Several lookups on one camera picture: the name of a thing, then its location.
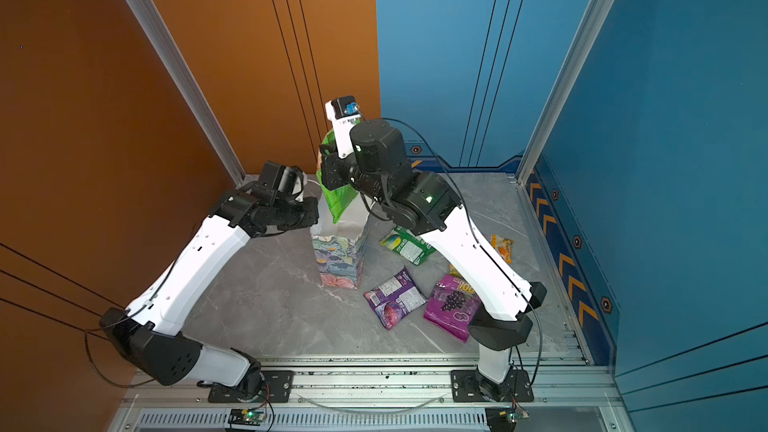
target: yellow chevron arrow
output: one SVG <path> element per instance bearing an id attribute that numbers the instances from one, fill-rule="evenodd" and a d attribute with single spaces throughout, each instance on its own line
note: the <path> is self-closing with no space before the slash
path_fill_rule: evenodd
<path id="1" fill-rule="evenodd" d="M 531 184 L 531 202 L 533 201 L 533 189 L 534 188 L 541 188 L 542 186 L 539 184 Z"/>
<path id="2" fill-rule="evenodd" d="M 560 269 L 560 276 L 563 276 L 563 262 L 566 262 L 568 264 L 573 265 L 576 267 L 576 264 L 574 264 L 574 260 L 567 256 L 566 254 L 560 254 L 560 266 L 558 267 Z"/>
<path id="3" fill-rule="evenodd" d="M 539 214 L 542 209 L 542 204 L 545 206 L 549 205 L 549 202 L 545 198 L 537 198 L 536 199 L 536 217 L 541 217 Z"/>
<path id="4" fill-rule="evenodd" d="M 581 281 L 576 280 L 575 278 L 568 277 L 568 296 L 573 300 L 574 298 L 574 285 L 576 287 L 579 287 L 584 292 L 587 291 L 587 288 L 584 286 L 584 284 Z"/>
<path id="5" fill-rule="evenodd" d="M 558 223 L 558 221 L 554 220 L 554 217 L 548 216 L 547 214 L 544 214 L 543 229 L 544 229 L 544 236 L 545 237 L 547 236 L 547 222 L 552 222 L 553 224 L 557 224 Z"/>
<path id="6" fill-rule="evenodd" d="M 599 321 L 598 313 L 592 310 L 592 307 L 589 305 L 586 305 L 582 301 L 578 302 L 578 323 L 581 325 L 581 328 L 584 328 L 584 312 L 587 312 L 592 317 L 594 317 L 594 320 Z"/>

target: blue wall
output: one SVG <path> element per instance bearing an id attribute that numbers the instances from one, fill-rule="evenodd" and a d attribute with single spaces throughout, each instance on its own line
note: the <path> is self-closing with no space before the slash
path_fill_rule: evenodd
<path id="1" fill-rule="evenodd" d="M 452 166 L 499 166 L 528 144 L 588 2 L 376 0 L 382 115 Z"/>
<path id="2" fill-rule="evenodd" d="M 616 0 L 544 148 L 640 432 L 768 427 L 764 390 L 696 400 L 767 385 L 768 359 L 634 391 L 766 354 L 768 327 L 632 371 L 768 320 L 766 1 Z"/>

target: black line on wall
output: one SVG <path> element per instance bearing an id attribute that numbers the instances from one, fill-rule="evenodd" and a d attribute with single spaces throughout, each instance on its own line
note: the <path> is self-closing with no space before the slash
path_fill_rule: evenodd
<path id="1" fill-rule="evenodd" d="M 669 402 L 668 404 L 654 405 L 652 407 L 645 407 L 645 408 L 641 408 L 641 409 L 628 410 L 628 412 L 630 414 L 632 414 L 633 412 L 642 412 L 643 410 L 659 409 L 659 408 L 662 408 L 662 407 L 669 407 L 671 405 L 689 404 L 690 402 L 697 402 L 699 400 L 716 399 L 716 398 L 720 398 L 720 397 L 726 397 L 728 395 L 744 394 L 745 392 L 754 392 L 755 390 L 762 390 L 762 389 L 768 389 L 768 385 L 761 385 L 759 387 L 752 387 L 752 388 L 748 388 L 748 389 L 734 390 L 733 392 L 723 392 L 722 394 L 707 395 L 706 397 L 699 397 L 699 398 L 695 398 L 695 399 L 678 400 L 677 402 Z"/>
<path id="2" fill-rule="evenodd" d="M 323 134 L 320 132 L 320 125 L 317 123 L 317 114 L 315 114 L 312 108 L 312 92 L 310 91 L 310 80 L 306 78 L 306 68 L 304 67 L 304 58 L 301 55 L 301 45 L 299 45 L 299 36 L 296 34 L 296 25 L 293 23 L 293 14 L 290 11 L 290 3 L 286 0 L 286 6 L 288 7 L 288 17 L 290 18 L 290 26 L 293 29 L 293 39 L 296 41 L 296 51 L 299 53 L 299 62 L 301 62 L 301 71 L 304 74 L 304 83 L 306 84 L 306 93 L 310 97 L 310 112 L 312 112 L 312 118 L 315 120 L 315 128 L 317 129 L 318 143 L 322 142 Z"/>
<path id="3" fill-rule="evenodd" d="M 498 47 L 502 43 L 502 36 L 504 35 L 504 25 L 507 23 L 507 14 L 509 13 L 509 4 L 512 0 L 507 0 L 507 9 L 504 11 L 504 20 L 502 20 L 502 30 L 498 33 L 498 41 L 496 42 L 496 51 L 493 53 L 493 62 L 491 62 L 491 74 L 488 76 L 488 83 L 485 85 L 485 95 L 482 98 L 482 105 L 480 106 L 480 115 L 478 116 L 478 124 L 475 127 L 475 138 L 472 140 L 472 148 L 469 150 L 469 158 L 467 166 L 472 161 L 472 153 L 475 151 L 475 143 L 478 140 L 478 129 L 480 129 L 480 121 L 482 120 L 482 110 L 485 109 L 485 101 L 488 98 L 488 89 L 491 88 L 491 79 L 493 78 L 493 69 L 496 66 L 496 56 L 498 55 Z"/>
<path id="4" fill-rule="evenodd" d="M 480 72 L 482 72 L 482 63 L 485 60 L 485 49 L 488 47 L 488 37 L 491 35 L 491 24 L 493 23 L 493 13 L 496 10 L 496 0 L 493 0 L 493 7 L 491 8 L 491 18 L 488 19 L 488 32 L 485 33 L 485 43 L 482 47 L 482 55 L 480 55 L 480 68 L 478 69 L 478 78 L 475 81 L 475 91 L 472 93 L 472 104 L 469 106 L 469 117 L 467 117 L 467 129 L 464 131 L 464 143 L 462 144 L 462 154 L 458 158 L 458 166 L 461 167 L 462 160 L 464 159 L 464 148 L 467 145 L 467 135 L 469 135 L 469 124 L 472 122 L 472 109 L 475 108 L 475 97 L 478 93 L 478 85 L 480 84 Z"/>
<path id="5" fill-rule="evenodd" d="M 280 36 L 283 37 L 283 47 L 286 50 L 286 58 L 288 59 L 288 67 L 290 67 L 290 74 L 293 77 L 293 86 L 296 88 L 296 96 L 299 98 L 299 104 L 301 105 L 301 114 L 304 116 L 304 125 L 306 126 L 306 134 L 310 138 L 310 150 L 312 151 L 312 159 L 316 158 L 315 146 L 312 144 L 312 132 L 310 132 L 310 123 L 306 120 L 306 112 L 304 112 L 304 102 L 301 100 L 301 94 L 299 93 L 299 84 L 296 82 L 296 74 L 293 72 L 293 64 L 290 62 L 290 54 L 288 53 L 288 44 L 286 43 L 286 37 L 283 34 L 283 26 L 280 24 L 280 16 L 277 15 L 277 5 L 275 0 L 272 0 L 272 8 L 275 11 L 275 18 L 277 19 L 277 26 L 280 28 Z"/>
<path id="6" fill-rule="evenodd" d="M 37 286 L 37 285 L 35 285 L 35 284 L 31 283 L 31 282 L 27 282 L 27 281 L 25 281 L 23 278 L 21 278 L 21 277 L 18 277 L 18 276 L 14 275 L 14 274 L 12 274 L 12 273 L 10 273 L 10 272 L 6 272 L 6 271 L 2 270 L 1 268 L 0 268 L 0 273 L 2 273 L 2 274 L 5 274 L 5 275 L 9 276 L 10 278 L 14 278 L 14 279 L 16 279 L 17 281 L 19 281 L 19 282 L 21 282 L 21 283 L 23 283 L 23 284 L 29 285 L 30 287 L 36 288 L 37 290 L 39 290 L 39 291 L 41 291 L 41 292 L 45 292 L 46 294 L 49 294 L 49 295 L 53 295 L 54 297 L 56 297 L 56 298 L 58 298 L 58 299 L 61 299 L 61 300 L 63 300 L 64 302 L 67 302 L 68 304 L 72 304 L 73 306 L 75 306 L 75 307 L 77 307 L 77 308 L 81 308 L 82 310 L 84 310 L 84 311 L 86 311 L 86 312 L 90 312 L 91 314 L 95 315 L 96 317 L 101 317 L 101 314 L 100 314 L 100 313 L 98 313 L 98 312 L 93 312 L 93 311 L 92 311 L 90 308 L 85 308 L 85 307 L 83 307 L 83 306 L 82 306 L 82 305 L 80 305 L 80 304 L 77 304 L 77 303 L 75 303 L 75 302 L 72 302 L 71 300 L 68 300 L 68 299 L 66 299 L 66 298 L 63 298 L 61 295 L 58 295 L 58 294 L 54 294 L 53 292 L 51 292 L 51 291 L 49 291 L 49 290 L 46 290 L 46 289 L 44 289 L 43 287 L 39 287 L 39 286 Z"/>
<path id="7" fill-rule="evenodd" d="M 306 43 L 310 46 L 310 59 L 312 60 L 312 70 L 315 72 L 315 83 L 317 84 L 317 93 L 320 95 L 320 116 L 325 117 L 325 105 L 322 101 L 322 90 L 320 88 L 320 78 L 317 76 L 317 66 L 315 65 L 315 55 L 312 53 L 312 41 L 310 40 L 310 30 L 306 26 L 306 17 L 304 16 L 304 5 L 302 4 L 301 0 L 299 0 L 299 8 L 301 9 L 301 19 L 304 22 L 304 32 L 306 33 Z M 329 125 L 328 121 L 323 121 L 323 124 L 325 124 L 325 131 L 328 133 Z"/>
<path id="8" fill-rule="evenodd" d="M 33 263 L 33 264 L 35 264 L 35 265 L 37 265 L 37 266 L 39 266 L 39 267 L 42 267 L 42 268 L 44 268 L 44 269 L 45 269 L 45 270 L 47 270 L 48 272 L 50 272 L 50 273 L 52 273 L 52 274 L 54 274 L 54 275 L 57 275 L 57 276 L 61 277 L 63 280 L 65 280 L 65 281 L 67 281 L 67 282 L 70 282 L 70 283 L 72 283 L 72 284 L 75 284 L 75 285 L 77 285 L 78 287 L 80 287 L 80 288 L 81 288 L 81 289 L 83 289 L 83 290 L 86 290 L 86 291 L 88 291 L 88 292 L 91 292 L 93 295 L 96 295 L 97 297 L 100 297 L 100 298 L 102 298 L 103 300 L 105 300 L 105 301 L 109 302 L 109 303 L 110 303 L 110 304 L 112 304 L 112 305 L 116 305 L 116 306 L 118 306 L 118 307 L 120 307 L 120 308 L 122 308 L 122 307 L 123 307 L 123 306 L 122 306 L 122 305 L 120 305 L 119 303 L 117 303 L 117 302 L 115 302 L 115 301 L 113 301 L 113 300 L 110 300 L 110 299 L 106 298 L 106 297 L 105 297 L 105 296 L 103 296 L 102 294 L 100 294 L 100 293 L 98 293 L 98 292 L 95 292 L 95 291 L 91 290 L 91 289 L 90 289 L 90 288 L 88 288 L 88 287 L 85 287 L 84 285 L 80 284 L 79 282 L 76 282 L 76 281 L 74 281 L 74 280 L 70 279 L 70 278 L 69 278 L 69 277 L 67 277 L 66 275 L 63 275 L 63 274 L 59 274 L 58 272 L 56 272 L 55 270 L 53 270 L 53 269 L 52 269 L 52 268 L 50 268 L 49 266 L 41 264 L 40 262 L 38 262 L 38 261 L 34 260 L 33 258 L 29 257 L 28 255 L 24 255 L 24 254 L 22 254 L 21 252 L 19 252 L 18 250 L 14 249 L 14 248 L 11 248 L 11 247 L 9 247 L 9 246 L 7 246 L 7 245 L 3 244 L 2 242 L 0 242 L 0 247 L 3 247 L 3 248 L 5 248 L 5 249 L 9 250 L 10 252 L 13 252 L 14 254 L 18 255 L 18 256 L 19 256 L 19 257 L 21 257 L 21 258 L 25 258 L 25 259 L 27 259 L 27 260 L 28 260 L 28 261 L 30 261 L 31 263 Z"/>
<path id="9" fill-rule="evenodd" d="M 745 328 L 743 331 L 734 332 L 732 334 L 729 334 L 729 335 L 726 335 L 724 337 L 715 339 L 713 341 L 706 342 L 705 344 L 697 345 L 696 347 L 690 348 L 688 350 L 683 350 L 682 352 L 677 352 L 676 354 L 672 354 L 672 355 L 670 355 L 668 357 L 665 357 L 665 358 L 662 358 L 662 359 L 659 359 L 659 360 L 655 360 L 653 362 L 650 362 L 649 364 L 641 365 L 641 366 L 636 367 L 634 369 L 627 370 L 626 372 L 622 372 L 620 374 L 617 374 L 616 377 L 619 378 L 622 375 L 630 374 L 632 372 L 637 372 L 640 369 L 645 369 L 646 367 L 650 367 L 651 365 L 656 365 L 659 362 L 664 362 L 665 360 L 670 360 L 672 358 L 679 357 L 681 355 L 687 354 L 688 352 L 693 352 L 694 350 L 698 350 L 700 348 L 705 348 L 705 347 L 707 347 L 709 345 L 716 344 L 717 342 L 721 342 L 721 341 L 727 340 L 729 338 L 734 338 L 737 335 L 741 335 L 741 334 L 744 334 L 745 332 L 749 332 L 749 331 L 753 331 L 753 330 L 761 328 L 761 327 L 765 327 L 766 325 L 768 325 L 768 322 L 763 322 L 762 324 L 754 325 L 754 326 L 752 326 L 750 328 Z"/>
<path id="10" fill-rule="evenodd" d="M 25 307 L 24 305 L 17 304 L 15 302 L 11 302 L 11 301 L 9 301 L 9 300 L 7 300 L 5 298 L 0 297 L 0 302 L 5 302 L 6 304 L 13 305 L 14 307 L 18 307 L 18 308 L 20 308 L 22 310 L 25 310 L 27 312 L 32 312 L 33 314 L 39 315 L 40 317 L 45 317 L 46 319 L 52 320 L 53 322 L 58 322 L 61 325 L 66 325 L 67 327 L 73 328 L 75 330 L 78 330 L 78 331 L 81 331 L 81 332 L 85 332 L 85 329 L 82 329 L 82 328 L 78 327 L 77 325 L 72 325 L 69 322 L 60 321 L 57 318 L 53 318 L 50 315 L 44 314 L 43 312 L 37 312 L 37 311 L 35 311 L 33 309 L 30 309 L 29 307 Z M 88 332 L 88 333 L 90 335 L 93 335 L 94 337 L 100 338 L 102 341 L 109 342 L 109 340 L 106 337 L 102 337 L 101 335 L 94 334 L 93 332 Z"/>
<path id="11" fill-rule="evenodd" d="M 623 392 L 621 395 L 634 394 L 635 392 L 640 392 L 641 390 L 652 389 L 654 387 L 659 387 L 660 385 L 667 385 L 667 384 L 671 384 L 672 382 L 677 382 L 678 380 L 685 380 L 685 379 L 690 379 L 690 378 L 693 378 L 693 377 L 698 377 L 699 375 L 708 374 L 709 372 L 717 372 L 718 370 L 732 368 L 732 367 L 735 367 L 737 365 L 748 364 L 749 362 L 754 362 L 755 360 L 763 360 L 764 358 L 768 358 L 768 354 L 761 355 L 759 357 L 754 357 L 752 359 L 747 359 L 747 360 L 742 360 L 742 361 L 739 361 L 739 362 L 734 362 L 733 364 L 723 365 L 721 367 L 715 367 L 715 368 L 712 368 L 712 369 L 709 369 L 709 370 L 703 370 L 701 372 L 696 372 L 696 374 L 686 375 L 685 377 L 681 377 L 681 378 L 677 378 L 677 379 L 672 379 L 672 380 L 666 380 L 665 382 L 660 382 L 660 383 L 655 384 L 655 385 L 649 385 L 647 387 L 643 387 L 643 388 L 639 388 L 639 389 L 635 389 L 635 390 L 630 390 L 629 392 Z"/>
<path id="12" fill-rule="evenodd" d="M 475 166 L 480 163 L 480 154 L 482 153 L 482 148 L 485 145 L 485 136 L 488 134 L 488 126 L 491 125 L 491 117 L 493 116 L 493 108 L 496 105 L 496 97 L 498 96 L 498 88 L 502 84 L 502 79 L 504 78 L 504 68 L 507 66 L 507 58 L 509 58 L 509 50 L 512 48 L 512 39 L 514 38 L 514 32 L 518 28 L 518 20 L 520 20 L 520 11 L 523 10 L 523 2 L 525 0 L 520 0 L 520 8 L 518 8 L 518 16 L 514 19 L 514 27 L 512 28 L 512 36 L 509 37 L 509 45 L 507 45 L 507 55 L 504 56 L 504 65 L 502 65 L 502 74 L 498 78 L 498 84 L 496 84 L 496 93 L 493 95 L 493 103 L 491 104 L 491 111 L 488 113 L 488 121 L 485 123 L 485 131 L 482 134 L 482 142 L 480 144 L 480 149 L 478 150 L 478 158 L 475 159 Z M 475 141 L 477 141 L 477 131 L 475 131 Z M 469 154 L 469 159 L 472 160 L 472 154 Z"/>

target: gift bag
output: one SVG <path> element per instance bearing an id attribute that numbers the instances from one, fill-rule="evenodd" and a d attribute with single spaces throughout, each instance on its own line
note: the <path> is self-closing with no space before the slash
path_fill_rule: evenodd
<path id="1" fill-rule="evenodd" d="M 352 200 L 336 223 L 323 198 L 318 200 L 317 211 L 317 224 L 310 234 L 322 284 L 357 288 L 368 237 L 368 211 L 362 199 Z"/>

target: yellow package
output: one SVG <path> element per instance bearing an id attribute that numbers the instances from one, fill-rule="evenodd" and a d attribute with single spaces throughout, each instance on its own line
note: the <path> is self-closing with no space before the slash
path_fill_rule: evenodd
<path id="1" fill-rule="evenodd" d="M 504 262 L 512 264 L 512 244 L 514 240 L 510 238 L 504 238 L 501 235 L 492 234 L 490 237 L 486 237 L 488 242 L 491 243 L 491 247 L 502 256 Z M 453 264 L 448 264 L 448 273 L 454 277 L 463 278 L 461 273 L 456 270 Z"/>

